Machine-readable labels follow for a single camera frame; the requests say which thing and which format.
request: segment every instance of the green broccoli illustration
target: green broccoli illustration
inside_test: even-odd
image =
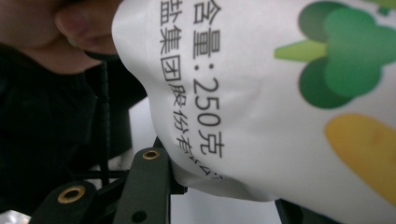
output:
[[[276,49],[278,59],[307,62],[300,77],[305,100],[336,108],[372,91],[382,67],[396,61],[396,31],[368,13],[333,2],[307,6],[299,26],[307,40]]]

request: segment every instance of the white plastic bag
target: white plastic bag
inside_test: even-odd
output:
[[[394,223],[395,7],[126,0],[113,35],[182,185]]]

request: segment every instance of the cartoon vegetable graphic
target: cartoon vegetable graphic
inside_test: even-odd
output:
[[[318,2],[301,12],[299,26],[308,39],[278,48],[276,57],[308,63],[299,85],[311,105],[347,104],[372,91],[383,66],[396,61],[396,31],[364,11]]]
[[[361,114],[345,114],[332,119],[325,133],[340,159],[396,206],[396,130]]]

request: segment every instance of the person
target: person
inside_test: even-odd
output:
[[[32,215],[71,180],[68,163],[89,142],[95,95],[84,72],[115,54],[121,0],[0,0],[0,214]]]

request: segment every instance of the white surface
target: white surface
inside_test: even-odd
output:
[[[156,134],[152,127],[149,100],[130,109],[134,153],[151,147]],[[184,195],[172,195],[172,224],[280,224],[274,203],[221,198],[189,189]]]

